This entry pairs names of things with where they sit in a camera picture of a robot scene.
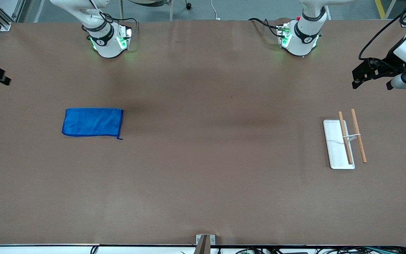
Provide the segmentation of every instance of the yellow stripe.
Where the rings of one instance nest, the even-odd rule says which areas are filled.
[[[375,5],[377,5],[377,10],[379,10],[380,18],[384,19],[385,18],[385,9],[383,9],[382,1],[375,0]]]

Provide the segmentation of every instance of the table surface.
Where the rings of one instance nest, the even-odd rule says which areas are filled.
[[[328,21],[291,56],[250,21],[140,24],[103,59],[78,23],[0,35],[0,243],[406,246],[406,90],[351,88],[386,21]],[[366,56],[383,57],[398,25]],[[66,137],[66,108],[125,110],[121,137]],[[329,167],[322,121],[355,108],[367,164]]]

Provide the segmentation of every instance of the black band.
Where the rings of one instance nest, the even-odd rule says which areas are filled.
[[[314,39],[316,39],[316,37],[319,35],[319,32],[317,32],[317,34],[313,34],[313,35],[308,35],[308,34],[304,34],[302,33],[302,31],[299,30],[299,26],[298,26],[298,22],[295,24],[294,26],[294,30],[295,30],[295,35],[297,37],[299,37],[302,40],[303,44],[309,44],[311,43]]]
[[[87,30],[87,32],[98,32],[100,30],[103,30],[103,28],[106,26],[106,24],[107,24],[107,22],[104,21],[103,24],[101,24],[101,26],[99,26],[99,27],[96,27],[96,28],[85,27],[85,29]]]
[[[305,15],[304,12],[302,12],[302,17],[303,17],[304,19],[306,19],[307,21],[318,21],[318,20],[322,19],[322,17],[324,16],[324,14],[325,14],[325,6],[322,7],[322,9],[320,9],[320,14],[319,14],[319,16],[318,16],[317,18],[308,17],[308,16]]]
[[[107,42],[112,38],[112,36],[114,36],[114,27],[112,25],[111,26],[111,30],[108,32],[108,34],[106,34],[103,37],[97,38],[97,37],[93,37],[91,36],[92,40],[98,45],[98,46],[106,46]]]

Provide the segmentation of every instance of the wooden handle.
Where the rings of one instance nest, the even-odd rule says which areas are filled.
[[[344,140],[345,152],[347,154],[347,160],[348,160],[349,164],[353,164],[352,155],[350,153],[349,141],[347,140],[347,137],[345,137],[347,134],[345,131],[345,126],[344,126],[343,113],[341,111],[339,111],[338,116],[339,116],[339,123],[341,124],[341,131],[343,132],[343,140]]]
[[[358,122],[356,121],[356,114],[355,110],[351,109],[352,118],[353,118],[353,127],[355,129],[355,134],[359,134]],[[358,140],[359,152],[361,153],[361,160],[363,163],[367,163],[366,154],[364,153],[363,147],[363,140],[361,140],[361,135],[356,136],[356,140]]]

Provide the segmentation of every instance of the folded blue towel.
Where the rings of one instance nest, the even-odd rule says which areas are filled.
[[[68,108],[62,133],[72,137],[108,135],[120,138],[123,110],[119,108]]]

